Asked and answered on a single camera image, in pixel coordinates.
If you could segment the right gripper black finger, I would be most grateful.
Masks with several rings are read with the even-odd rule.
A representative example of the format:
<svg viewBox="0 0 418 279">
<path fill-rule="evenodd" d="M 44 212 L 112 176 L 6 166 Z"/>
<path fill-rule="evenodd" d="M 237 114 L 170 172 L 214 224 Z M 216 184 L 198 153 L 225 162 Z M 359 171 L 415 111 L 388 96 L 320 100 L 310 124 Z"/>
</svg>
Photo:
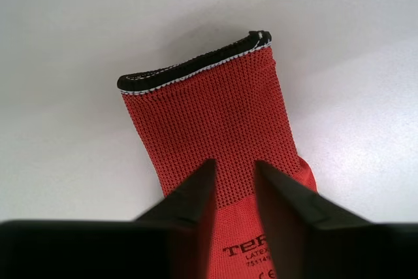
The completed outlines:
<svg viewBox="0 0 418 279">
<path fill-rule="evenodd" d="M 417 277 L 417 224 L 372 223 L 266 161 L 255 163 L 255 189 L 279 278 Z"/>
<path fill-rule="evenodd" d="M 205 278 L 216 162 L 127 222 L 14 220 L 1 224 L 2 278 Z"/>
</svg>

